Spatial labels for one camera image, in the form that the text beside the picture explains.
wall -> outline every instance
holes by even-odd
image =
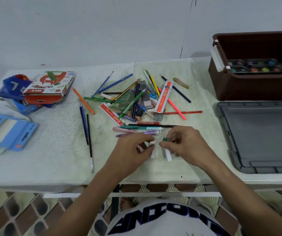
[[[192,0],[0,0],[0,78],[9,69],[180,57]]]
[[[181,58],[210,56],[216,33],[282,30],[282,0],[194,0]]]

hand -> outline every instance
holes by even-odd
[[[147,147],[144,142],[154,140],[152,135],[141,132],[120,137],[104,168],[113,171],[113,176],[118,176],[118,180],[121,182],[151,156],[155,145]]]
[[[173,127],[166,138],[168,142],[160,142],[159,145],[175,152],[191,165],[204,169],[210,162],[218,159],[200,132],[193,127]]]

brown storage box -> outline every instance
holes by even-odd
[[[282,63],[282,31],[226,33],[213,36],[225,67],[217,71],[211,58],[209,73],[220,101],[282,100],[282,74],[235,75],[228,59],[269,59]]]

person's left hand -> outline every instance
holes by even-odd
[[[154,141],[154,137],[144,133],[134,133],[120,137],[104,168],[118,176],[119,182],[131,175],[152,154],[155,145],[147,147],[144,142]]]

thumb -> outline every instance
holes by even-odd
[[[160,142],[159,145],[162,148],[168,149],[168,150],[175,152],[176,154],[179,155],[179,144],[172,143],[172,142]]]
[[[144,162],[145,160],[149,159],[150,156],[152,155],[152,152],[154,150],[155,145],[151,145],[148,148],[146,148],[141,154],[141,159]]]

